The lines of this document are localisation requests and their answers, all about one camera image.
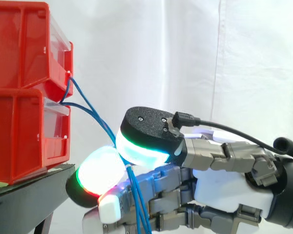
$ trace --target white backdrop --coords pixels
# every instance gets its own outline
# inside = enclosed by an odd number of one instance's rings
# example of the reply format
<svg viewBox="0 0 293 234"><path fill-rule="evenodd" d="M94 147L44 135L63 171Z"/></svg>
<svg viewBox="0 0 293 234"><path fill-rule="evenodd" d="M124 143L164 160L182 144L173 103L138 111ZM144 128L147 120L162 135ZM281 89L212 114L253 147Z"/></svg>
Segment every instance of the white backdrop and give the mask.
<svg viewBox="0 0 293 234"><path fill-rule="evenodd" d="M184 111L267 143L293 139L293 0L48 0L74 43L75 79L117 131L129 107ZM70 101L83 103L75 92ZM108 137L72 110L71 160ZM67 200L50 234L81 234ZM170 234L211 233L182 227ZM292 234L266 222L259 233Z"/></svg>

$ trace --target metal link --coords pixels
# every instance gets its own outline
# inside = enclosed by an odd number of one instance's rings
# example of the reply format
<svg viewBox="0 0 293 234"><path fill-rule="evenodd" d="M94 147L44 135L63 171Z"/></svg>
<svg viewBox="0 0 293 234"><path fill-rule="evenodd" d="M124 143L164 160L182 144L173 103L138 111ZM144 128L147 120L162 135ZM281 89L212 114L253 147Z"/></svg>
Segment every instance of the metal link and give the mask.
<svg viewBox="0 0 293 234"><path fill-rule="evenodd" d="M184 212L178 213L173 211L168 214L161 214L160 217L160 227L159 231L170 231L178 229L179 226L185 225L187 221L187 216Z"/></svg>
<svg viewBox="0 0 293 234"><path fill-rule="evenodd" d="M181 185L180 167L167 165L158 167L155 171L161 172L161 177L154 179L155 192L169 192Z"/></svg>
<svg viewBox="0 0 293 234"><path fill-rule="evenodd" d="M200 217L201 210L201 206L187 204L167 214L157 213L152 219L150 219L151 229L152 231L170 231L178 229L180 226L187 226L192 229L198 228L200 226L210 228L210 220ZM121 219L119 222L114 224L104 224L104 234L117 229L121 225L124 225L126 234L137 234L137 224L129 224L125 221L125 219ZM145 234L141 223L140 225L142 233Z"/></svg>
<svg viewBox="0 0 293 234"><path fill-rule="evenodd" d="M161 198L151 200L149 202L150 214L169 213L181 206L180 188L169 193L162 193Z"/></svg>
<svg viewBox="0 0 293 234"><path fill-rule="evenodd" d="M188 154L182 166L205 171L249 173L258 185L269 186L277 182L278 171L274 157L262 147L247 142L226 143L222 146L203 139L186 139Z"/></svg>
<svg viewBox="0 0 293 234"><path fill-rule="evenodd" d="M187 181L188 178L193 178L192 169L180 168L170 164L156 168L147 174L137 176L144 201L146 203L152 201L149 205L150 213L169 213L174 210L173 207L177 209L185 201L192 201L193 195L191 195L191 192L194 193L193 189L195 189L195 186L188 186L185 188L185 191L182 190L182 194L180 194L180 190L177 190L182 182ZM116 195L119 198L122 218L126 214L131 213L131 207L134 206L134 199L128 180L109 190L100 197L100 200L107 195ZM171 203L168 204L168 200L175 202L174 206Z"/></svg>

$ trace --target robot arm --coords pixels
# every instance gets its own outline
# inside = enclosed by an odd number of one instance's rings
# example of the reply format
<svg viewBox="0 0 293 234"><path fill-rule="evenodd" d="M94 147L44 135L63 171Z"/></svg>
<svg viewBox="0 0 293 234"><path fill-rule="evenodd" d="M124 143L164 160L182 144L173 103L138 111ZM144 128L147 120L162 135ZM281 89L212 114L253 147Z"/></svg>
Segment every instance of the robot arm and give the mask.
<svg viewBox="0 0 293 234"><path fill-rule="evenodd" d="M253 233L261 218L293 228L292 158L275 157L247 142L211 143L213 134L184 138L179 130L172 114L149 108L130 109L121 126L126 139L169 155L165 162L170 164L137 177L152 230L185 225L220 234ZM139 162L143 155L132 149L119 151L128 161L144 165ZM194 200L205 207L188 204ZM84 234L93 233L96 222L104 234L136 233L128 181L102 195L98 203L84 216Z"/></svg>

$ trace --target red plastic bin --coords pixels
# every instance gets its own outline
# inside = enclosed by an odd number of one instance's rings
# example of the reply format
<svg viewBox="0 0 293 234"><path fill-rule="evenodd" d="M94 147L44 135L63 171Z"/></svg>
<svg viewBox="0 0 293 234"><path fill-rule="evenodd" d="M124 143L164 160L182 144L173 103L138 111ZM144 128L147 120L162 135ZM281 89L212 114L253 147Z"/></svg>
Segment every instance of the red plastic bin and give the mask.
<svg viewBox="0 0 293 234"><path fill-rule="evenodd" d="M70 109L35 89L0 89L0 182L69 160Z"/></svg>
<svg viewBox="0 0 293 234"><path fill-rule="evenodd" d="M0 88L35 88L60 101L72 75L73 44L48 4L0 1Z"/></svg>

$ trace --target robotic hand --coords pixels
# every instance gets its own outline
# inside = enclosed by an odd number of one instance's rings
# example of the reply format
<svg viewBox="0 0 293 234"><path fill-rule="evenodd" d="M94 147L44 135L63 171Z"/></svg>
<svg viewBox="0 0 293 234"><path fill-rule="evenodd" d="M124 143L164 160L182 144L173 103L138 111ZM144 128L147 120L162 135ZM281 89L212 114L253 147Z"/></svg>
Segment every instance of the robotic hand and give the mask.
<svg viewBox="0 0 293 234"><path fill-rule="evenodd" d="M185 225L219 234L248 234L258 230L261 218L293 228L293 157L279 155L293 156L293 142L278 138L273 148L245 134L257 144L245 139L234 142L223 132L202 130L192 138L180 133L182 126L199 124L208 125L187 114L144 107L126 113L116 141L119 153L137 165L167 163L137 177L151 229L167 231ZM123 137L135 147L124 146ZM159 154L153 157L137 148ZM205 206L189 204L192 201ZM84 216L83 232L137 233L129 181L100 196L98 206Z"/></svg>

